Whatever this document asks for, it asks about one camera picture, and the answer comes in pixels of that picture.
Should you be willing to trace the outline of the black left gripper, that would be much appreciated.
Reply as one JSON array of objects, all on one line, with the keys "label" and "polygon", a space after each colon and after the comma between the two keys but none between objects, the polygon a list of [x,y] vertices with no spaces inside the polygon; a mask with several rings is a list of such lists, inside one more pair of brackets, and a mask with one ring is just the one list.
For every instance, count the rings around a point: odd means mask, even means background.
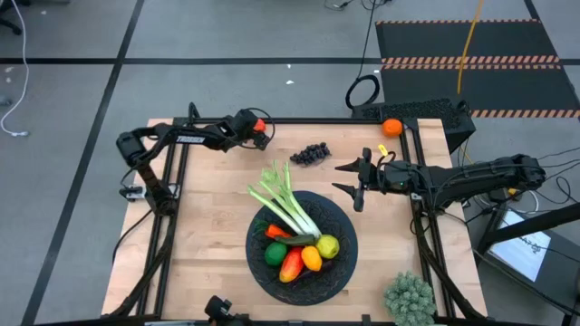
[{"label": "black left gripper", "polygon": [[[240,110],[231,122],[236,138],[251,139],[257,122],[258,117],[250,109]],[[259,150],[265,150],[269,142],[270,138],[265,133],[258,133],[254,136],[254,145]]]}]

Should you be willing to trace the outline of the dark purple grape bunch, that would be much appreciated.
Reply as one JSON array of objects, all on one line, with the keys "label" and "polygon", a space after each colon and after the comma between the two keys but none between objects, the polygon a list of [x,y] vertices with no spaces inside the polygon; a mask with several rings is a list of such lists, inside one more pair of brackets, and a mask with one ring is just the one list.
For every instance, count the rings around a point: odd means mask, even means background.
[{"label": "dark purple grape bunch", "polygon": [[297,165],[310,166],[331,156],[331,151],[325,142],[308,145],[289,159]]}]

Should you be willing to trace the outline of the orange fruit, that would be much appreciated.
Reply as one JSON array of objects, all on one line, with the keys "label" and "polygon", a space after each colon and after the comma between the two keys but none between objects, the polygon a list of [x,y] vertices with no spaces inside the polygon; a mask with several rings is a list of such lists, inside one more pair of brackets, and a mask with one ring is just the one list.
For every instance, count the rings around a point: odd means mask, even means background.
[{"label": "orange fruit", "polygon": [[382,134],[388,138],[399,137],[404,132],[403,124],[397,119],[387,119],[382,123]]}]

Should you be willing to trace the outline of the white and green celery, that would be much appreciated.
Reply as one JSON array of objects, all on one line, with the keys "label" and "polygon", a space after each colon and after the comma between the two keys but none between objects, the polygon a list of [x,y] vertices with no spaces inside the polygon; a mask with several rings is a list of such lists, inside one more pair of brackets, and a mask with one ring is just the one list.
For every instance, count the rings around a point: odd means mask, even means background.
[{"label": "white and green celery", "polygon": [[247,186],[247,193],[269,208],[297,235],[312,235],[315,240],[321,237],[319,227],[294,195],[287,162],[279,167],[274,160],[269,168],[263,168],[257,185],[264,189],[269,197],[257,191],[252,185]]}]

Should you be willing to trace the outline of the yellow-green apple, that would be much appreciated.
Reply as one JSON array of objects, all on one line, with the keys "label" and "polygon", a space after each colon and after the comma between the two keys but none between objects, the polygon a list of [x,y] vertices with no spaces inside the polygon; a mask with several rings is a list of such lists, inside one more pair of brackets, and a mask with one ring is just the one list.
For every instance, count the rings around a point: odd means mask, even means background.
[{"label": "yellow-green apple", "polygon": [[333,259],[340,251],[340,243],[332,235],[321,235],[315,245],[319,255],[325,259]]}]

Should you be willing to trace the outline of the dark green cucumber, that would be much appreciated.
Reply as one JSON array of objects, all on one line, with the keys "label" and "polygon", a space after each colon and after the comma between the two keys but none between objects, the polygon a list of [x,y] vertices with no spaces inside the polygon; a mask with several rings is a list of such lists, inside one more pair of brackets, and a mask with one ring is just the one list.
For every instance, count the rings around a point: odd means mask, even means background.
[{"label": "dark green cucumber", "polygon": [[284,237],[278,235],[275,240],[279,243],[291,246],[308,246],[315,245],[316,238],[314,235],[296,235],[291,237]]}]

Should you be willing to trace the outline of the yellow-orange lemon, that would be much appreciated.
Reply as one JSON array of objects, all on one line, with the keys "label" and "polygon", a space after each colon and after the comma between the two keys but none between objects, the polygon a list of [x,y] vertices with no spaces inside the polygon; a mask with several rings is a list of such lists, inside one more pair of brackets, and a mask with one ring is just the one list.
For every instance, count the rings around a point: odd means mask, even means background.
[{"label": "yellow-orange lemon", "polygon": [[315,246],[305,246],[302,249],[301,257],[309,270],[319,272],[322,269],[323,260]]}]

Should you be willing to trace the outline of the orange carrot with green leaves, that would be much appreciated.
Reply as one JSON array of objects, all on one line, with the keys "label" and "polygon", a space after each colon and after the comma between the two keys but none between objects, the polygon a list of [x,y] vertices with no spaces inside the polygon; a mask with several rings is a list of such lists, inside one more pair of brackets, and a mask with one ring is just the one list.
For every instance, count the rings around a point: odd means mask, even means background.
[{"label": "orange carrot with green leaves", "polygon": [[258,220],[255,224],[254,234],[263,234],[266,237],[276,239],[277,237],[290,238],[292,235],[284,231],[281,227]]}]

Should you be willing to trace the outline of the green lime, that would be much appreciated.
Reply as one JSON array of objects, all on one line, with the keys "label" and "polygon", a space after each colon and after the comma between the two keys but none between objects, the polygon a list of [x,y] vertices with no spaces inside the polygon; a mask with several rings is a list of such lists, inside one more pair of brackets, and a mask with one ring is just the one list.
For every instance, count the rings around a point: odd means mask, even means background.
[{"label": "green lime", "polygon": [[270,266],[279,266],[285,259],[287,246],[283,243],[273,242],[265,250],[265,261]]}]

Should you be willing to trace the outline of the red and orange mango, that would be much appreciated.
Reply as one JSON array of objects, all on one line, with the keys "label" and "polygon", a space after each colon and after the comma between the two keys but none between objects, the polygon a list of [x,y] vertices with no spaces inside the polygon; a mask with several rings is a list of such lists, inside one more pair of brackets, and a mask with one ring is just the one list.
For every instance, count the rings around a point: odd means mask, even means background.
[{"label": "red and orange mango", "polygon": [[292,282],[303,270],[302,247],[293,247],[285,256],[279,272],[282,283]]}]

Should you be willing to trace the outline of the black perforated computer case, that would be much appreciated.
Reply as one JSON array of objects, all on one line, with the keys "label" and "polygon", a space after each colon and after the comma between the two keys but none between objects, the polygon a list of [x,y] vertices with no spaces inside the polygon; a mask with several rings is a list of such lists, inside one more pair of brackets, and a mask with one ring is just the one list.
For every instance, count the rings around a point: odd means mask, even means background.
[{"label": "black perforated computer case", "polygon": [[449,152],[454,152],[475,131],[470,116],[471,109],[465,101],[454,104],[448,98],[401,103],[373,103],[354,107],[351,117],[356,120],[374,120],[383,123],[387,119],[410,121],[418,119],[440,120],[444,129]]}]

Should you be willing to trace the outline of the pale green bushy plant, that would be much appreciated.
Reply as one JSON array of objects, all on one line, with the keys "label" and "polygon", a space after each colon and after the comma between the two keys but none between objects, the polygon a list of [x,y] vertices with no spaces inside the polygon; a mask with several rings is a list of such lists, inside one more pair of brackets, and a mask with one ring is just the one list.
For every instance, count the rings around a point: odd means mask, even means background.
[{"label": "pale green bushy plant", "polygon": [[433,326],[437,306],[428,283],[411,271],[398,273],[383,293],[384,305],[397,326]]}]

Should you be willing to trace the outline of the black boxy device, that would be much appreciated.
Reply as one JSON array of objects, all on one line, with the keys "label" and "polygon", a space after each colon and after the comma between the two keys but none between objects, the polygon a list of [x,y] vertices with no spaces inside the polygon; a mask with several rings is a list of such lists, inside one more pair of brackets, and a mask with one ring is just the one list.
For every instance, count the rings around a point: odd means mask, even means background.
[{"label": "black boxy device", "polygon": [[210,326],[253,326],[245,314],[231,314],[231,302],[213,295],[204,310]]}]

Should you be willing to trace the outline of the black metal table frame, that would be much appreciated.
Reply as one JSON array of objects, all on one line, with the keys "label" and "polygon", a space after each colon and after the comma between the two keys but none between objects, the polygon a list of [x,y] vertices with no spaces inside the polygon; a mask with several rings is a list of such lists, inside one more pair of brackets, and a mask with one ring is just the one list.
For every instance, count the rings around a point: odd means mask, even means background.
[{"label": "black metal table frame", "polygon": [[[213,151],[200,146],[164,149],[152,163],[160,174],[170,171],[182,192],[171,253],[162,317],[202,320],[214,296],[232,301],[236,312],[258,321],[375,322],[390,316],[382,300],[385,287],[398,274],[421,269],[417,242],[411,234],[407,197],[369,194],[364,210],[353,210],[352,200],[339,189],[352,184],[354,174],[340,170],[358,157],[362,148],[399,151],[377,124],[350,119],[279,118],[271,128],[274,140],[263,151]],[[358,239],[358,258],[350,281],[332,299],[313,306],[293,306],[266,293],[247,264],[245,244],[259,203],[247,193],[261,170],[284,162],[306,145],[324,141],[331,156],[310,168],[292,168],[293,186],[332,199],[351,219]]]}]

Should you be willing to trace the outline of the black stand frame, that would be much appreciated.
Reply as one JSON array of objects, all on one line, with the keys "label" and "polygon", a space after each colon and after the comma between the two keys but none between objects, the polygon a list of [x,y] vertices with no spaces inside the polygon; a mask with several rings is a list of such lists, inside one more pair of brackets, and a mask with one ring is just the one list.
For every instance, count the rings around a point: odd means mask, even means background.
[{"label": "black stand frame", "polygon": [[[572,204],[526,218],[513,209],[495,213],[474,250],[476,260],[498,269],[516,283],[560,310],[564,325],[580,320],[580,245],[575,244],[553,229],[580,220],[580,204]],[[523,235],[543,232],[551,237],[544,262],[534,282],[495,258],[492,245]]]}]

